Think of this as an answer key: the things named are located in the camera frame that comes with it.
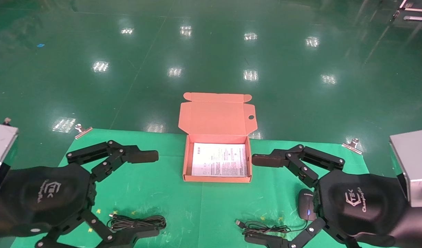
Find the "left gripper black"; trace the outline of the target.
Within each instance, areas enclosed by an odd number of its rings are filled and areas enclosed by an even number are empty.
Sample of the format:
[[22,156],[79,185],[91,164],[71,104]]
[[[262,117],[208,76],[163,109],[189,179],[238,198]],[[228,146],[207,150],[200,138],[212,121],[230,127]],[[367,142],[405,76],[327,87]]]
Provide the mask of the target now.
[[[71,248],[58,242],[83,222],[101,238],[98,248],[134,248],[143,238],[160,234],[160,215],[130,218],[110,214],[107,224],[92,212],[96,186],[124,163],[156,162],[156,150],[114,140],[71,151],[64,167],[10,170],[0,185],[0,238],[47,233],[37,248]],[[103,159],[91,174],[80,165]]]

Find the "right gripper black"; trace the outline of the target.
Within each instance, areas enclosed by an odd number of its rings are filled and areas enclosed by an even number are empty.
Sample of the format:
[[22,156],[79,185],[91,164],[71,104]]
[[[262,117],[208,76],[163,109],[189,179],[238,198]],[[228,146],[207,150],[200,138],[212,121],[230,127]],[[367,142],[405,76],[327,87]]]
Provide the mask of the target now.
[[[306,164],[327,171],[320,180]],[[296,145],[254,154],[252,164],[287,168],[307,187],[314,189],[315,221],[291,241],[269,235],[287,234],[286,226],[267,226],[257,221],[244,224],[245,241],[266,248],[303,248],[321,230],[347,248],[358,243],[375,247],[422,247],[422,207],[411,207],[395,178],[373,174],[353,175],[342,171],[345,160],[326,152]]]

